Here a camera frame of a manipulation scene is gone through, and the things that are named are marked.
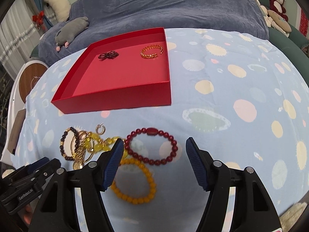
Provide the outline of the person's left hand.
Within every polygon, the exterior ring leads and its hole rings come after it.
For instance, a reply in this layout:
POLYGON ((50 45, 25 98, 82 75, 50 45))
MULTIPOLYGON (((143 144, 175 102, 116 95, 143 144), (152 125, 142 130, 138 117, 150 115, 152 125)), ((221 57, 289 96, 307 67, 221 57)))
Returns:
POLYGON ((27 204, 25 207, 24 207, 24 210, 22 212, 22 215, 21 215, 24 223, 29 226, 30 223, 31 223, 31 220, 32 220, 32 217, 33 217, 33 210, 32 210, 32 206, 30 204, 27 204))

